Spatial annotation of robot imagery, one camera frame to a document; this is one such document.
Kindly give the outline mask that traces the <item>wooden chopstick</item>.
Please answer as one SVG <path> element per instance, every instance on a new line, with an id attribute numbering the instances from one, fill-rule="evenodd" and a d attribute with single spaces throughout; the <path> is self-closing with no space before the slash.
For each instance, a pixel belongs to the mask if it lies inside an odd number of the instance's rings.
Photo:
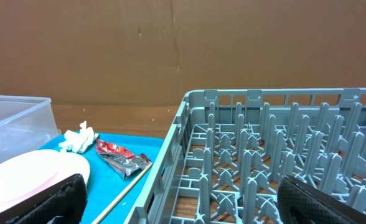
<path id="1" fill-rule="evenodd" d="M 151 168 L 152 162 L 138 174 L 132 182 L 92 221 L 91 224 L 100 224 L 103 219 L 116 207 L 116 205 L 126 196 L 126 194 L 141 180 L 146 172 Z"/>

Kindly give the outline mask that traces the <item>red foil wrapper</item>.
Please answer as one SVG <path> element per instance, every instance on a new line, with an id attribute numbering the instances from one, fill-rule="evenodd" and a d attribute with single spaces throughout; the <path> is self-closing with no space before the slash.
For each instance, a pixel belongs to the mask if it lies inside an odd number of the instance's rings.
<path id="1" fill-rule="evenodd" d="M 143 171 L 151 163 L 145 154 L 134 154 L 123 146 L 99 138 L 96 139 L 95 150 L 123 180 Z"/>

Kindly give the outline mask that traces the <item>grey dish rack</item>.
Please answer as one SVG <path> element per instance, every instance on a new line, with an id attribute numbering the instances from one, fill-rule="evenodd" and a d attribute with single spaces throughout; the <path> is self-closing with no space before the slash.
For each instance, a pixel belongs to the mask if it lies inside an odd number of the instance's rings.
<path id="1" fill-rule="evenodd" d="M 366 216 L 366 88 L 185 94 L 127 223 L 281 223 L 291 175 Z"/>

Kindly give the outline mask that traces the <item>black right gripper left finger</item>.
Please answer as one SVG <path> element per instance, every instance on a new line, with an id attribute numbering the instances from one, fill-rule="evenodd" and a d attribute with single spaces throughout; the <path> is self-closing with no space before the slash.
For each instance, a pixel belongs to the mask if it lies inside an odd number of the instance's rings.
<path id="1" fill-rule="evenodd" d="M 80 223 L 87 202 L 84 178 L 74 174 L 0 212 L 0 223 Z"/>

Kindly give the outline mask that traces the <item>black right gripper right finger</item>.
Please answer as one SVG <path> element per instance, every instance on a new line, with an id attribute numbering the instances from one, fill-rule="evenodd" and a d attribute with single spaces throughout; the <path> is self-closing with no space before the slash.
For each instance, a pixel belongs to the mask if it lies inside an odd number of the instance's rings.
<path id="1" fill-rule="evenodd" d="M 366 223 L 366 214 L 332 198 L 291 175 L 278 187 L 277 206 L 284 224 Z"/>

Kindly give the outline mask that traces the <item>white napkin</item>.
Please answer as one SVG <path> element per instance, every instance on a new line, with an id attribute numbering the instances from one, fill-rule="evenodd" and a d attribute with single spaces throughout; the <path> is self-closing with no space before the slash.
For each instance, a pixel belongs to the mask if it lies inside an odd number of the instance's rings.
<path id="1" fill-rule="evenodd" d="M 84 121 L 80 124 L 79 132 L 67 130 L 64 133 L 65 140 L 59 143 L 60 151 L 83 154 L 97 137 L 98 133 L 95 133 L 92 127 L 88 127 L 87 122 Z"/>

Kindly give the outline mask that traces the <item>white round plate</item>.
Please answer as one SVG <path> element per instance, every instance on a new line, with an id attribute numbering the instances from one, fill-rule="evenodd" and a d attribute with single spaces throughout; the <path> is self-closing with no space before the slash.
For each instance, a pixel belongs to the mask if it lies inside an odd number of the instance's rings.
<path id="1" fill-rule="evenodd" d="M 85 183 L 90 176 L 87 159 L 73 152 L 43 149 L 1 163 L 0 213 L 73 174 Z"/>

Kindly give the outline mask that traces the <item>teal plastic tray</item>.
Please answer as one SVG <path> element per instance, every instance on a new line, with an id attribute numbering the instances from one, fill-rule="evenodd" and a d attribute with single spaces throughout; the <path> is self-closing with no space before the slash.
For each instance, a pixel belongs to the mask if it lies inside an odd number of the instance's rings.
<path id="1" fill-rule="evenodd" d="M 160 138 L 109 133 L 100 133 L 99 138 L 119 146 L 124 146 L 135 154 L 143 153 L 152 162 L 156 160 L 164 142 Z M 131 182 L 130 180 L 123 180 L 96 153 L 95 146 L 95 144 L 92 144 L 83 154 L 83 157 L 89 162 L 90 175 L 87 183 L 88 202 L 82 216 L 82 223 L 91 223 Z M 117 206 L 103 219 L 103 223 L 123 223 L 126 220 L 128 213 L 145 186 L 147 177 L 148 175 L 145 174 L 135 184 Z"/>

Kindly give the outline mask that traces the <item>brown cardboard backdrop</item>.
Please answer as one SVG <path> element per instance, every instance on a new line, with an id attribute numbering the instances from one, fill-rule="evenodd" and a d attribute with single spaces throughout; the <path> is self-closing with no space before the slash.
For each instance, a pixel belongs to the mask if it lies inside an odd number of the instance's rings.
<path id="1" fill-rule="evenodd" d="M 0 1 L 0 94 L 173 105 L 366 87 L 366 1 Z"/>

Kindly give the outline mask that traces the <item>clear plastic bin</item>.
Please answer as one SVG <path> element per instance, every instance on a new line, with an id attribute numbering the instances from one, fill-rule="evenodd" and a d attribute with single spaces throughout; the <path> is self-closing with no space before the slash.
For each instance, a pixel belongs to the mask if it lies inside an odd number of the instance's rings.
<path id="1" fill-rule="evenodd" d="M 0 95 L 0 164 L 59 135 L 46 97 Z"/>

